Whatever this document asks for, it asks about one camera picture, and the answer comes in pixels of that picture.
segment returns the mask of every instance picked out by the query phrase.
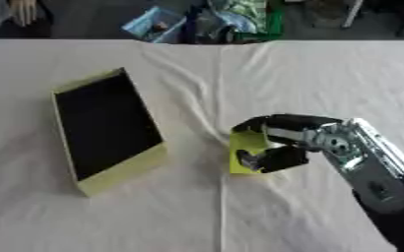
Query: open box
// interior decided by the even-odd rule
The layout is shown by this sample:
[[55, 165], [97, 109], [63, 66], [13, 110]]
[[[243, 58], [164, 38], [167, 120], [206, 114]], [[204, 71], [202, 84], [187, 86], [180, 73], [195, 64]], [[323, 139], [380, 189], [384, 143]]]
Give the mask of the open box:
[[164, 164], [161, 134], [123, 69], [59, 87], [52, 98], [71, 174], [86, 195]]

